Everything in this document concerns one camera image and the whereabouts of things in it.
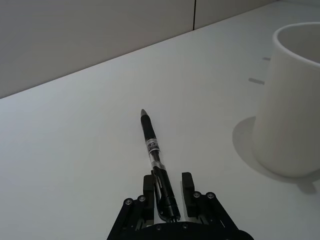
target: table surface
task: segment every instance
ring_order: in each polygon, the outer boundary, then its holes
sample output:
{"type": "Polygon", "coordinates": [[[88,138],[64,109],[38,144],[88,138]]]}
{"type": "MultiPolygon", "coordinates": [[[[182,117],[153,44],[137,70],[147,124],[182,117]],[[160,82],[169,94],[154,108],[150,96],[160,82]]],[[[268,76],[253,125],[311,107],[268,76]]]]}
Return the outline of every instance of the table surface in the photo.
{"type": "Polygon", "coordinates": [[[141,108],[182,219],[191,172],[255,239],[318,239],[319,174],[280,177],[250,151],[273,32],[315,21],[276,2],[1,99],[0,239],[106,239],[150,172],[141,108]]]}

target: white cup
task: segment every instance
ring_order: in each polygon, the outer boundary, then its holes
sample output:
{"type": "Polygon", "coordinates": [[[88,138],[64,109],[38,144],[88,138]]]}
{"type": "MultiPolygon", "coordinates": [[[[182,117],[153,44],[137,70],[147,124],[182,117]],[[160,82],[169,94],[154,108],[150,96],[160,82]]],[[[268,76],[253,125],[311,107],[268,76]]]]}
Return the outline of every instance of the white cup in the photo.
{"type": "Polygon", "coordinates": [[[273,45],[252,150],[272,172],[302,177],[320,169],[320,22],[284,26],[273,45]]]}

